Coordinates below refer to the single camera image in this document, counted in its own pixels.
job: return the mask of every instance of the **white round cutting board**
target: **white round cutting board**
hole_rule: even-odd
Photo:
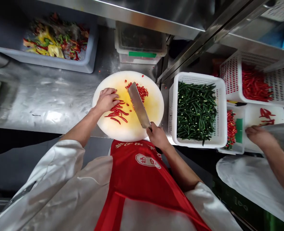
[[[119,95],[118,99],[125,102],[125,104],[121,105],[123,106],[121,110],[129,113],[128,116],[123,115],[128,123],[119,117],[115,117],[115,119],[119,120],[121,124],[109,117],[105,117],[111,113],[108,111],[103,114],[97,124],[107,136],[122,142],[134,142],[147,137],[146,130],[142,128],[136,112],[133,109],[129,93],[125,88],[130,82],[136,82],[139,86],[144,86],[144,88],[148,90],[148,96],[145,97],[144,107],[150,121],[153,121],[157,126],[159,126],[164,111],[164,102],[161,91],[154,81],[146,75],[133,71],[122,71],[105,78],[95,91],[93,107],[97,104],[100,91],[105,88],[115,88]]]
[[[265,117],[261,117],[260,109],[264,108],[270,111],[273,115],[270,116],[271,119],[275,119],[274,124],[284,124],[284,108],[282,107],[274,107],[274,106],[266,106],[266,105],[258,105],[258,104],[247,104],[245,107],[245,129],[253,126],[263,124],[261,121],[268,120]],[[245,151],[247,152],[257,152],[263,153],[263,151],[252,141],[249,140],[247,135],[244,135],[244,144]]]

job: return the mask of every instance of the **white cloth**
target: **white cloth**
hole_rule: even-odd
[[[17,194],[36,181],[32,190],[0,215],[0,230],[94,230],[107,198],[113,157],[96,158],[81,170],[83,155],[77,141],[55,144]],[[241,230],[206,185],[198,183],[186,196],[212,230]],[[126,199],[121,230],[196,229],[182,213]]]
[[[224,183],[284,221],[284,189],[267,159],[225,156],[218,161],[216,168]]]

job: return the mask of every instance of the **apron logo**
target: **apron logo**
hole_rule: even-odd
[[[146,157],[142,154],[137,154],[135,156],[135,159],[141,165],[148,167],[156,167],[157,169],[161,169],[160,164],[151,157]]]

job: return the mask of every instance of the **metal prep table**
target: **metal prep table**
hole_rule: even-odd
[[[106,27],[99,27],[92,74],[10,60],[0,68],[0,128],[64,134],[91,109],[101,81],[119,71],[136,71],[155,80],[157,68],[120,63],[114,30]],[[91,135],[107,137],[98,126]]]

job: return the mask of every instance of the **knife blade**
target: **knife blade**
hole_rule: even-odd
[[[138,91],[138,88],[136,87],[135,82],[133,82],[133,84],[128,88],[128,93],[132,100],[136,115],[138,116],[138,119],[142,125],[142,128],[151,129],[151,123],[149,121],[147,112],[144,108],[144,104],[142,102],[141,96],[139,94],[139,91]]]

